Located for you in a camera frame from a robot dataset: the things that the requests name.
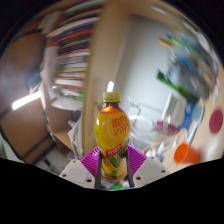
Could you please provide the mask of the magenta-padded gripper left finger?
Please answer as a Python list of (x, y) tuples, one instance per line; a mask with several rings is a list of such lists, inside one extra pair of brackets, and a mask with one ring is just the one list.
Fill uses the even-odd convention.
[(72, 159), (60, 177), (84, 188), (99, 189), (101, 185), (101, 152), (94, 148), (80, 160)]

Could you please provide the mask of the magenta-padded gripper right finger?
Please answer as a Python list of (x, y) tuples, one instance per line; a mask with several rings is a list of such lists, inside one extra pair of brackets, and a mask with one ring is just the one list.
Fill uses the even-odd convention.
[(168, 169), (155, 157), (147, 157), (138, 149), (127, 146), (128, 182), (131, 188), (140, 188), (169, 174)]

